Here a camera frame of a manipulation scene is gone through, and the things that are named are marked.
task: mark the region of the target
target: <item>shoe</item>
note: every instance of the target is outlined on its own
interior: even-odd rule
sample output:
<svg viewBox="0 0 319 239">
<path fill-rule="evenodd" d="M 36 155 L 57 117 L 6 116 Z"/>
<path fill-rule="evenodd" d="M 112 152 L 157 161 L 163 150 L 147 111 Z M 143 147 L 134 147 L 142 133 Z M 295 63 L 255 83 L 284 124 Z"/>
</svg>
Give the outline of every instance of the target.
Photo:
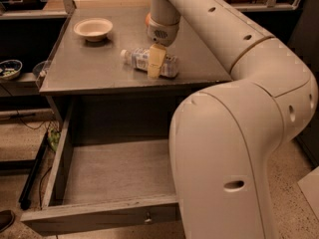
<svg viewBox="0 0 319 239">
<path fill-rule="evenodd" d="M 15 215 L 11 210 L 0 211 L 0 233 L 14 222 Z"/>
</svg>

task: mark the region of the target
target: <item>plastic bottle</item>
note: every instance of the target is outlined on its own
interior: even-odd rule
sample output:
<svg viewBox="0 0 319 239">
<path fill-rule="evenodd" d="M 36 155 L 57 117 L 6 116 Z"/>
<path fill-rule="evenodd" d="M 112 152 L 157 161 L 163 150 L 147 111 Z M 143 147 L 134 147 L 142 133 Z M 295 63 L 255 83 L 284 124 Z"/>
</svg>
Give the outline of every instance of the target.
<svg viewBox="0 0 319 239">
<path fill-rule="evenodd" d="M 150 49 L 136 48 L 133 51 L 122 50 L 121 57 L 125 64 L 143 71 L 148 71 Z M 160 75 L 174 78 L 178 73 L 178 57 L 166 54 L 165 61 L 160 68 Z"/>
</svg>

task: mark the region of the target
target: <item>white robotic arm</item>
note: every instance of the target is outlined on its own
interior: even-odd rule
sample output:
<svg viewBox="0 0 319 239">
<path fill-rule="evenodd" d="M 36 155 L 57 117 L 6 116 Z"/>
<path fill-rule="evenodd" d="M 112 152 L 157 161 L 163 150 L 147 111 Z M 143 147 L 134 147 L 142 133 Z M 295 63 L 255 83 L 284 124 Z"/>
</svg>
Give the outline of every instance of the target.
<svg viewBox="0 0 319 239">
<path fill-rule="evenodd" d="M 186 238 L 278 238 L 266 161 L 310 122 L 316 80 L 283 43 L 223 0 L 153 0 L 149 35 L 170 45 L 180 16 L 234 79 L 189 96 L 170 125 Z"/>
</svg>

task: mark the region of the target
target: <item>floor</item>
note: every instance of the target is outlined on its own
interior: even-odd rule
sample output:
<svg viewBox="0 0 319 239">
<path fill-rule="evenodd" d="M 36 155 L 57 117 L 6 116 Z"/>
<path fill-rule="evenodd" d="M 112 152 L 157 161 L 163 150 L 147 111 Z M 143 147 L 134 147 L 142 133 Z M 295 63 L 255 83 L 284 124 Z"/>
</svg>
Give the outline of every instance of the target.
<svg viewBox="0 0 319 239">
<path fill-rule="evenodd" d="M 15 113 L 0 113 L 0 160 L 2 161 L 34 158 L 48 126 L 56 125 L 50 110 L 34 111 L 34 115 L 22 119 L 6 118 Z M 19 111 L 21 115 L 29 113 L 32 113 L 32 111 Z M 39 199 L 43 197 L 47 178 L 47 176 L 43 176 L 50 168 L 53 158 L 54 152 L 51 150 L 46 151 L 34 187 L 30 193 L 32 203 L 26 211 L 40 209 Z M 307 157 L 294 140 L 281 146 L 269 158 L 269 184 L 281 239 L 319 238 L 319 221 L 313 214 L 297 184 L 297 181 L 308 174 L 312 168 Z M 20 222 L 20 217 L 24 211 L 20 208 L 19 197 L 26 179 L 27 174 L 0 174 L 0 211 L 11 209 L 16 214 L 14 224 L 0 233 L 0 239 L 42 238 Z M 181 222 L 169 222 L 81 234 L 59 235 L 58 238 L 181 239 L 184 238 L 184 234 Z"/>
</svg>

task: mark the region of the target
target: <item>gray tabletop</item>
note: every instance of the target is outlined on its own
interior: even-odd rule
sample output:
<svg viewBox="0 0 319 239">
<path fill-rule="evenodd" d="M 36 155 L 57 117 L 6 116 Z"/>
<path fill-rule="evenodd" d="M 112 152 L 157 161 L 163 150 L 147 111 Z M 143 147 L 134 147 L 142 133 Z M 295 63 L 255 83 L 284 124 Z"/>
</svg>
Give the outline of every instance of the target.
<svg viewBox="0 0 319 239">
<path fill-rule="evenodd" d="M 149 48 L 145 18 L 149 8 L 76 9 L 49 68 L 40 93 L 43 95 L 107 94 L 149 88 L 178 88 L 231 81 L 205 44 L 181 18 L 175 42 L 167 52 L 179 57 L 174 79 L 148 79 L 146 72 L 124 65 L 122 49 Z M 90 43 L 74 31 L 87 18 L 106 18 L 114 28 L 108 39 Z"/>
</svg>

